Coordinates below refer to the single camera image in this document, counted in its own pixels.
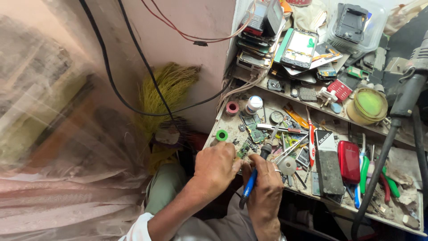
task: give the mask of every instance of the white shirt sleeve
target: white shirt sleeve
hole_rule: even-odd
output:
[[[121,237],[119,241],[152,241],[147,230],[147,222],[153,217],[151,213],[140,215],[128,234]]]

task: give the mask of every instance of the left hand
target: left hand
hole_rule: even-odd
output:
[[[226,190],[242,162],[236,156],[235,145],[219,142],[196,155],[195,174],[188,185],[203,192],[205,201],[210,202]]]

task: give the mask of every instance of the red wire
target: red wire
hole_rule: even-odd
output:
[[[231,38],[233,38],[234,36],[236,36],[236,33],[239,33],[244,27],[247,27],[247,25],[249,24],[249,22],[251,21],[251,19],[253,18],[253,16],[254,16],[254,13],[255,13],[255,11],[256,11],[256,5],[254,4],[253,5],[253,14],[251,15],[251,17],[250,18],[248,18],[247,19],[247,21],[246,21],[246,23],[244,24],[244,25],[242,25],[239,29],[238,29],[238,31],[235,33],[235,34],[233,34],[233,35],[231,35],[231,36],[229,36],[229,37],[226,37],[226,38],[222,38],[222,39],[207,39],[207,38],[199,38],[199,37],[195,37],[195,36],[192,36],[192,35],[188,35],[188,34],[185,34],[185,33],[183,33],[183,32],[181,32],[167,17],[165,17],[165,15],[163,15],[163,13],[161,12],[161,10],[158,8],[158,6],[156,5],[156,3],[154,2],[154,0],[151,0],[152,1],[152,3],[154,4],[154,6],[156,7],[156,9],[158,10],[158,12],[162,15],[162,17],[164,17],[171,25],[169,25],[167,22],[165,22],[163,19],[161,19],[159,16],[157,16],[154,12],[152,12],[150,9],[149,9],[149,7],[146,5],[146,3],[144,2],[144,0],[141,0],[141,2],[144,4],[144,6],[147,8],[147,10],[152,14],[152,15],[154,15],[155,17],[157,17],[159,20],[161,20],[164,24],[166,24],[167,26],[169,26],[170,28],[172,28],[172,29],[174,29],[174,30],[176,30],[184,39],[186,39],[186,40],[189,40],[189,41],[192,41],[192,42],[194,42],[195,40],[192,40],[192,39],[189,39],[189,38],[187,38],[187,37],[185,37],[185,36],[188,36],[188,37],[191,37],[191,38],[194,38],[194,39],[202,39],[202,40],[213,40],[213,41],[208,41],[208,42],[206,42],[206,43],[215,43],[215,42],[221,42],[221,41],[224,41],[224,40],[228,40],[228,39],[231,39]]]

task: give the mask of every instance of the green trousers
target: green trousers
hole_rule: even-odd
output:
[[[186,183],[186,173],[180,164],[162,165],[147,186],[144,213],[155,215],[177,196]]]

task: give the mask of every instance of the soldering iron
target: soldering iron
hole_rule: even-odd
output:
[[[278,129],[279,129],[279,124],[275,126],[275,129],[272,132],[271,138],[269,140],[266,140],[265,144],[260,148],[260,156],[265,160],[267,159],[269,154],[272,152],[272,141],[275,138],[275,135],[278,132]],[[253,186],[256,179],[257,179],[257,169],[254,168],[248,180],[248,183],[244,188],[244,193],[241,195],[241,200],[239,201],[239,208],[241,210],[244,209],[245,203],[247,202],[248,197],[250,196],[251,190],[253,190]]]

